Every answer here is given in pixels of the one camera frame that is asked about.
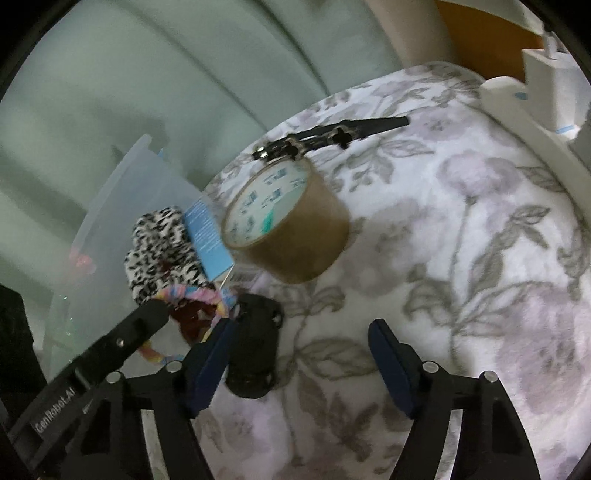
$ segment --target floral fabric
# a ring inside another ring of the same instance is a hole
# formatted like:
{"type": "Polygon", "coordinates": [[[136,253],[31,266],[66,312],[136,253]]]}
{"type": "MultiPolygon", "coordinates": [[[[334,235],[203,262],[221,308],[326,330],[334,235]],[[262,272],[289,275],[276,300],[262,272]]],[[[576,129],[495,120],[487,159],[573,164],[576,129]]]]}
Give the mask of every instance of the floral fabric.
{"type": "MultiPolygon", "coordinates": [[[[411,423],[369,353],[377,317],[451,373],[496,371],[543,479],[565,479],[586,449],[591,231],[540,160],[479,109],[481,81],[448,64],[413,67],[333,95],[262,139],[345,118],[411,118],[309,155],[350,209],[349,245],[316,280],[260,292],[288,316],[278,385],[244,400],[221,384],[194,422],[217,479],[389,477],[411,423]]],[[[210,183],[211,197],[227,205],[261,168],[251,151],[210,183]]],[[[452,415],[440,479],[459,426],[452,415]]]]}

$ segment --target white plastic container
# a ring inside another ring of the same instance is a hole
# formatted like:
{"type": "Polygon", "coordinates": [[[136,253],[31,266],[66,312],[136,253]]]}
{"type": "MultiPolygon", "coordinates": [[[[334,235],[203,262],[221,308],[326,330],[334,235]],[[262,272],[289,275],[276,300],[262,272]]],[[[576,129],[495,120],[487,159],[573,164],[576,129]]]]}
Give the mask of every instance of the white plastic container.
{"type": "Polygon", "coordinates": [[[43,343],[41,366],[49,378],[137,307],[124,270],[135,221],[171,205],[186,210],[203,197],[148,148],[151,140],[144,135],[119,163],[72,243],[43,343]]]}

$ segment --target silver screw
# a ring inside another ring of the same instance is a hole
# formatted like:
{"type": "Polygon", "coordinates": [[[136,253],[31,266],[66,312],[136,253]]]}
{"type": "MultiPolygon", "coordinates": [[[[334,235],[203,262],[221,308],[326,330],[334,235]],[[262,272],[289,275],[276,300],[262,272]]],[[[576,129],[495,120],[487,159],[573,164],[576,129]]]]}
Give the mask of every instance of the silver screw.
{"type": "Polygon", "coordinates": [[[111,372],[109,375],[107,375],[107,383],[117,383],[119,380],[121,380],[121,377],[123,377],[121,372],[111,372]]]}
{"type": "Polygon", "coordinates": [[[183,367],[183,363],[182,362],[179,362],[178,360],[173,360],[172,362],[168,362],[166,364],[166,371],[168,373],[173,374],[173,373],[178,372],[179,370],[181,370],[182,367],[183,367]]]}
{"type": "Polygon", "coordinates": [[[439,371],[439,365],[435,362],[425,362],[423,363],[423,370],[428,374],[435,374],[439,371]]]}
{"type": "Polygon", "coordinates": [[[487,370],[486,372],[484,372],[484,378],[486,378],[490,383],[494,383],[497,380],[499,380],[499,375],[497,375],[491,370],[487,370]]]}

